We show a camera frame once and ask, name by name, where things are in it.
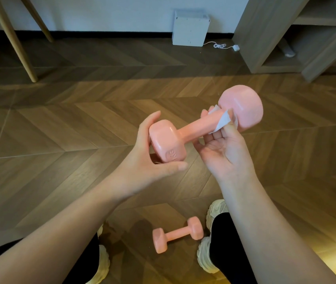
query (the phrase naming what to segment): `person's left hand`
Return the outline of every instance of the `person's left hand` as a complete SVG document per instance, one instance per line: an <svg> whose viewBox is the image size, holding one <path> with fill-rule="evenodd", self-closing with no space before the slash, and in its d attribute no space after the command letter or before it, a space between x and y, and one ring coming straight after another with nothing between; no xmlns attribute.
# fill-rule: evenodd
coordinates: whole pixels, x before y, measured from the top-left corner
<svg viewBox="0 0 336 284"><path fill-rule="evenodd" d="M149 154L151 145L149 127L158 120L160 114L160 111L154 112L140 124L134 148L110 175L125 196L134 195L152 182L188 168L188 164L184 161L159 164L152 161L158 158L155 154Z"/></svg>

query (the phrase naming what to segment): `white wipe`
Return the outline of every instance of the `white wipe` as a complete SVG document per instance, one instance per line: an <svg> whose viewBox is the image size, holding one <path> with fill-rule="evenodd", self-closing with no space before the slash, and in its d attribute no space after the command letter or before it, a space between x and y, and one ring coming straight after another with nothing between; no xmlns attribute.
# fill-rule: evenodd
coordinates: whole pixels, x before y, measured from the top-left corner
<svg viewBox="0 0 336 284"><path fill-rule="evenodd" d="M220 110L220 109L221 108L218 105L215 105L214 109L212 109L209 112L209 114L211 114L213 112L216 112L217 110ZM220 130L221 128L223 128L226 124L228 124L231 121L230 116L228 114L228 111L229 110L227 110L227 111L224 112L224 114L221 116L221 119L219 120L219 122L218 122L215 130L212 131L211 133L214 133L214 132ZM235 126L235 128L237 129L237 117L236 117L236 115L234 113L232 114L232 116L233 116L232 117L232 123Z"/></svg>

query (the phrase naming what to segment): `white cable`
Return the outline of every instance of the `white cable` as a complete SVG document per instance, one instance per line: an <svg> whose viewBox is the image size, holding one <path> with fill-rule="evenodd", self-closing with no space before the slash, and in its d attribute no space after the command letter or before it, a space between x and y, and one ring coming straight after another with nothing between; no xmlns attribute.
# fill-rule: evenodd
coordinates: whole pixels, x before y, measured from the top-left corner
<svg viewBox="0 0 336 284"><path fill-rule="evenodd" d="M235 52L239 51L239 46L238 45L233 45L233 46L225 48L227 46L227 44L218 45L216 42L213 42L213 41L204 43L203 45L207 45L209 43L214 43L213 47L216 48L216 49L229 49L229 48L233 48Z"/></svg>

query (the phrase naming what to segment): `person's right hand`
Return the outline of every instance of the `person's right hand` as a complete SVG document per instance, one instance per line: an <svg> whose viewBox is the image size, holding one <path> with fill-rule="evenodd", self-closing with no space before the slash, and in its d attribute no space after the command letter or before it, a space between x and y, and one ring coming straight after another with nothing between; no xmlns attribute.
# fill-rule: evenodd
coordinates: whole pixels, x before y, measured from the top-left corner
<svg viewBox="0 0 336 284"><path fill-rule="evenodd" d="M201 118L206 115L208 111L204 109ZM243 186L251 179L256 179L246 142L231 123L215 133L204 135L203 140L205 145L195 140L194 147L218 183L228 182Z"/></svg>

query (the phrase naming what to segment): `white electrical device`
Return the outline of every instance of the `white electrical device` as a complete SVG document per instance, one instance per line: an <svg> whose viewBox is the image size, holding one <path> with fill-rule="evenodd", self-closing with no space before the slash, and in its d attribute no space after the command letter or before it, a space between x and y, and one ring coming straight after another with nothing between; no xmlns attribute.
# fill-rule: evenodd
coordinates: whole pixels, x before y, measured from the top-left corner
<svg viewBox="0 0 336 284"><path fill-rule="evenodd" d="M204 10L176 10L172 41L174 45L202 47L210 18Z"/></svg>

